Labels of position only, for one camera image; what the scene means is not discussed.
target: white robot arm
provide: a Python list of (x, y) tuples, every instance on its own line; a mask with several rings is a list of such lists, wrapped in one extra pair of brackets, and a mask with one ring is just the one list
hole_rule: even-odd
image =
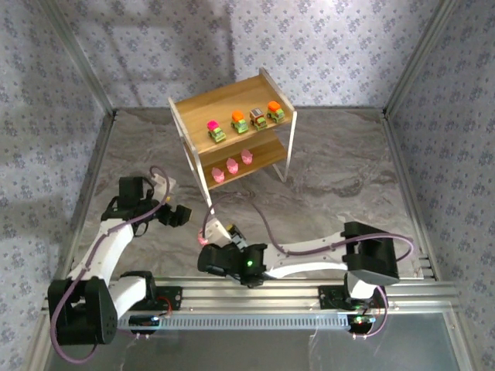
[[(144, 182), (152, 186), (145, 197)], [(169, 192), (175, 184), (169, 179)], [(138, 234), (142, 226), (146, 231), (152, 220), (172, 227), (189, 221), (191, 210), (178, 205), (172, 211), (164, 201), (166, 196), (166, 181), (158, 174), (151, 180), (120, 178), (119, 196), (103, 213), (97, 236), (82, 261), (67, 279), (55, 280), (49, 286), (49, 312), (56, 321), (57, 345), (109, 343), (118, 319), (129, 308), (157, 300), (151, 272), (127, 272), (114, 285), (110, 279), (127, 245), (145, 233)]]
[(249, 245), (236, 226), (225, 229), (213, 218), (207, 223), (206, 246), (200, 253), (198, 269), (232, 277), (249, 288), (295, 273), (341, 270), (347, 272), (344, 284), (349, 297), (368, 299), (378, 285), (399, 282), (394, 244), (391, 238), (379, 238), (386, 235), (371, 226), (350, 222), (344, 224), (343, 232), (318, 240), (283, 246)]

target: patterned wallpaper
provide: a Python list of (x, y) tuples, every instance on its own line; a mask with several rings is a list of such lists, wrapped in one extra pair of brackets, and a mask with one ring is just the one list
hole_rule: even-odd
[(0, 2), (0, 370), (21, 366), (103, 117), (30, 0)]
[(394, 118), (445, 279), (495, 369), (495, 3), (462, 0)]
[(383, 107), (438, 1), (59, 0), (115, 107), (265, 67), (296, 105)]

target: wooden shelf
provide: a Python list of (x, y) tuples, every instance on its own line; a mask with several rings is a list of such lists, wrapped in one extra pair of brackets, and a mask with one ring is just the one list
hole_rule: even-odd
[[(245, 165), (241, 159), (241, 151), (245, 148), (253, 154), (253, 162), (250, 165)], [(214, 189), (256, 172), (260, 168), (281, 161), (286, 157), (287, 151), (273, 130), (264, 130), (245, 141), (234, 143), (215, 152), (203, 154), (200, 159), (208, 189)], [(227, 170), (227, 160), (229, 158), (233, 158), (239, 164), (239, 171), (236, 174), (230, 174)], [(224, 172), (225, 180), (222, 183), (217, 183), (213, 180), (211, 175), (213, 168), (219, 168)]]
[[(261, 134), (263, 131), (256, 131), (251, 124), (249, 124), (249, 131), (238, 134), (230, 126), (230, 118), (232, 111), (242, 111), (246, 122), (249, 122), (249, 111), (254, 108), (260, 108), (266, 114), (270, 100), (276, 100), (280, 103), (285, 112), (285, 120), (275, 124), (272, 120), (267, 119), (268, 129), (263, 131), (291, 123), (293, 110), (284, 103), (280, 95), (262, 74), (182, 100), (176, 103), (176, 108), (193, 146), (202, 155), (210, 151), (220, 151), (223, 148)], [(227, 139), (220, 143), (215, 143), (210, 138), (207, 129), (207, 122), (210, 120), (218, 121)]]

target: toy car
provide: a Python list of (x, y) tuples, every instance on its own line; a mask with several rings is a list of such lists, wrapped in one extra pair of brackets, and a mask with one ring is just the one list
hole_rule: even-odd
[(256, 131), (266, 129), (267, 123), (263, 112), (259, 108), (255, 108), (249, 112), (249, 117), (251, 119), (251, 124), (254, 125)]
[(230, 122), (230, 126), (237, 130), (238, 134), (245, 133), (249, 129), (248, 124), (246, 124), (246, 120), (244, 119), (244, 115), (240, 111), (232, 112), (232, 121)]
[(216, 122), (215, 120), (209, 121), (207, 127), (208, 135), (215, 141), (215, 143), (223, 141), (227, 137), (224, 131), (218, 125), (218, 122)]
[(268, 103), (268, 112), (266, 114), (266, 117), (271, 118), (276, 124), (278, 124), (279, 122), (284, 120), (285, 113), (280, 107), (280, 104), (272, 100), (270, 103)]

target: gray marble surface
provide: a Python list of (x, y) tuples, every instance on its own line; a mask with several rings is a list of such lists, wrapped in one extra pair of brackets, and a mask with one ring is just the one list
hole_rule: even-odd
[[(288, 137), (287, 130), (280, 131), (282, 141)], [(94, 240), (105, 207), (118, 194), (119, 177), (145, 174), (150, 165), (161, 165), (177, 181), (171, 203), (193, 209), (192, 219), (179, 228), (150, 223), (147, 234), (134, 239), (122, 254), (114, 276), (129, 270), (150, 270), (155, 276), (165, 277), (202, 276), (196, 269), (201, 248), (196, 237), (207, 205), (166, 109), (118, 112), (76, 261)], [(280, 243), (329, 236), (351, 220), (412, 236), (411, 221), (375, 111), (300, 110), (288, 181), (281, 182), (269, 166), (213, 190), (211, 196), (214, 201), (233, 191), (254, 195)], [(250, 205), (226, 201), (216, 211), (225, 225), (239, 226), (250, 243), (268, 242), (266, 230)], [(397, 255), (406, 248), (396, 243)], [(418, 274), (417, 253), (399, 264), (402, 277)], [(299, 276), (341, 275), (320, 271)]]

